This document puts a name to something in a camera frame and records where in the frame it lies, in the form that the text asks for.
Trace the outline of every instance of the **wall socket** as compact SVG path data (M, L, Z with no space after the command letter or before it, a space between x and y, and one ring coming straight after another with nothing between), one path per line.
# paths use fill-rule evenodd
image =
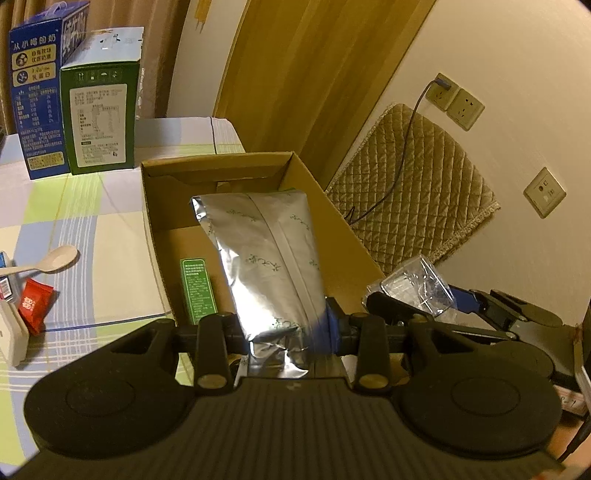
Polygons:
M484 105L480 100L463 88L457 93L452 104L447 109L447 116L455 121L460 127L468 131L474 125Z
M457 93L460 91L460 87L457 83L454 83L442 73L438 73L436 78L445 80L452 87L449 90L446 90L437 83L434 83L427 91L427 99L431 103L437 105L440 110L445 112L452 104L453 99L456 97Z
M523 194L542 218L546 218L566 197L566 192L546 167L536 175Z

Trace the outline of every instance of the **plaid tablecloth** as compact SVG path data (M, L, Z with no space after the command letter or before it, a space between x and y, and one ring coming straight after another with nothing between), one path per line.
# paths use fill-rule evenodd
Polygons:
M243 151L233 126L224 119L137 122L139 161ZM0 249L16 265L25 265L64 244L77 246L78 262L57 274L34 276L57 292L45 333L31 338L27 358L18 368L7 365L0 355L0 470L4 474L37 451L22 414L33 383L170 314L160 300L148 252L139 169L30 181L18 138L11 135L0 155ZM25 279L26 274L18 277L21 288ZM187 382L182 368L177 378Z

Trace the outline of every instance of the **green product label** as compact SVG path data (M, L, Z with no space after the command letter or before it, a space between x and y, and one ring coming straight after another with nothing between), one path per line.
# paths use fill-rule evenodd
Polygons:
M217 313L212 284L202 258L181 260L183 290L191 322L196 325L203 317Z

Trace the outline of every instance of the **green box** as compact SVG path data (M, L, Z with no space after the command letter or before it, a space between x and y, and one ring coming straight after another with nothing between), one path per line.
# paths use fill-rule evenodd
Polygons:
M71 172L133 168L143 27L96 30L60 69Z
M217 313L216 300L213 298L212 284L205 268L205 260L202 258L181 260L181 277L191 323L197 325L203 317Z

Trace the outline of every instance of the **screw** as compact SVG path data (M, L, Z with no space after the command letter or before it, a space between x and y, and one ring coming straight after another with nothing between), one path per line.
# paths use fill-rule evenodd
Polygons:
M290 382L287 384L286 389L295 392L296 390L300 389L303 385L301 382Z
M369 390L385 388L388 383L388 379L380 374L365 374L359 379L359 384Z
M218 390L226 386L226 377L218 374L205 374L197 379L197 385L207 390Z
M425 317L425 315L419 315L418 313L415 313L413 315L413 322L415 323L425 323L427 322L427 318Z

